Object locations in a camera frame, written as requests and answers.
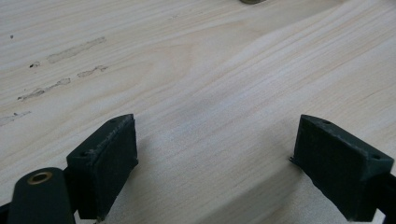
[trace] black clamp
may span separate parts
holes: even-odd
[[[325,120],[302,115],[290,160],[348,221],[373,221],[376,208],[396,223],[393,158]]]
[[[104,220],[138,164],[134,115],[109,120],[67,156],[67,168],[44,168],[22,177],[0,224],[74,224]]]

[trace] wooden surface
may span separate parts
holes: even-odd
[[[396,157],[395,22],[393,0],[3,0],[0,204],[134,113],[106,223],[347,223],[288,157],[301,114]]]

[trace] light wood board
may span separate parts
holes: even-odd
[[[3,0],[0,204],[134,113],[106,223],[347,223],[288,158],[301,114],[396,157],[395,24],[393,0]]]

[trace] screw hole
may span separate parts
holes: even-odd
[[[51,172],[38,173],[38,174],[30,176],[30,178],[27,180],[27,183],[30,185],[37,185],[37,184],[46,182],[51,177],[52,177]]]

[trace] dark stain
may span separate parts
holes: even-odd
[[[32,113],[32,111],[21,112],[20,114],[14,113],[13,116],[7,116],[7,117],[0,118],[0,127],[3,125],[6,125],[16,119],[20,119],[30,113]]]
[[[85,71],[85,72],[78,73],[77,76],[78,77],[87,77],[87,76],[90,76],[92,73],[94,73],[97,70],[99,70],[101,72],[105,72],[107,68],[108,68],[107,66],[99,65],[99,66],[94,67],[90,71]]]
[[[32,64],[30,64],[29,67],[38,67],[38,66],[40,66],[40,62],[32,63]]]
[[[60,53],[51,54],[47,58],[47,60],[50,63],[57,63],[60,60],[76,56],[79,53],[81,53],[82,51],[90,49],[91,47],[93,47],[95,45],[98,45],[98,44],[101,44],[101,43],[104,43],[104,42],[106,42],[106,38],[104,36],[102,36],[102,37],[94,39],[92,41],[88,41],[87,43],[75,46],[75,47],[73,47],[71,49],[66,49],[66,50],[64,50],[64,51],[62,51]]]
[[[40,96],[40,95],[44,94],[45,92],[48,92],[48,91],[52,90],[53,88],[55,88],[57,86],[64,86],[64,85],[69,84],[70,82],[71,82],[70,77],[63,78],[63,79],[59,80],[57,83],[55,83],[55,84],[53,84],[51,86],[48,86],[46,88],[37,88],[34,91],[32,91],[32,93],[20,96],[20,97],[18,97],[18,100],[25,101],[27,99]]]

